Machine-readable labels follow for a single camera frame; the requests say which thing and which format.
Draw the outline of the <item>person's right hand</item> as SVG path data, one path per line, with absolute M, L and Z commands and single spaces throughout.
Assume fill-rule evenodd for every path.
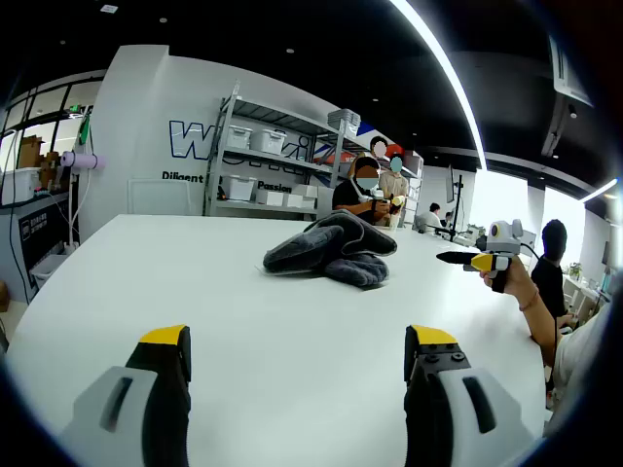
M 480 272 L 485 284 L 494 292 L 504 293 L 516 299 L 520 310 L 528 308 L 538 296 L 538 289 L 532 282 L 521 260 L 514 256 L 506 272 L 504 287 L 494 286 L 495 280 L 488 272 Z

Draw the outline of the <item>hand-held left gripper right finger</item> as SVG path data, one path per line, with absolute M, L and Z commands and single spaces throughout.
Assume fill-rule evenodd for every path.
M 442 330 L 406 328 L 404 381 L 407 466 L 513 466 L 536 441 L 520 404 Z

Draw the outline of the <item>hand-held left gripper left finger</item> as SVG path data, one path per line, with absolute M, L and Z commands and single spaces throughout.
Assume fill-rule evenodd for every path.
M 187 466 L 191 374 L 188 326 L 147 333 L 76 398 L 61 445 L 81 466 Z

